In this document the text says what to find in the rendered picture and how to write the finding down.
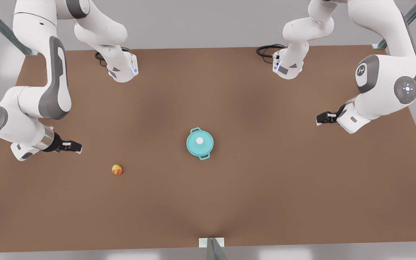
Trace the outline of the silver frame post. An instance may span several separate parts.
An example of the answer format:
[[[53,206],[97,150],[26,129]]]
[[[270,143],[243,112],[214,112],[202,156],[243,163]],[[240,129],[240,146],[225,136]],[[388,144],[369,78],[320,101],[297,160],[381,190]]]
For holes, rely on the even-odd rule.
[[[403,18],[407,23],[407,27],[416,19],[416,3],[413,5],[413,7],[410,8],[410,10],[405,15],[403,15]],[[385,39],[382,39],[379,43],[372,44],[371,46],[374,50],[382,50],[386,49],[388,47],[388,44]]]
[[[37,56],[38,52],[22,44],[14,35],[13,30],[0,19],[0,33],[5,36],[15,47],[17,47],[25,56]]]
[[[225,239],[199,238],[199,247],[206,247],[206,260],[228,260],[224,253]]]

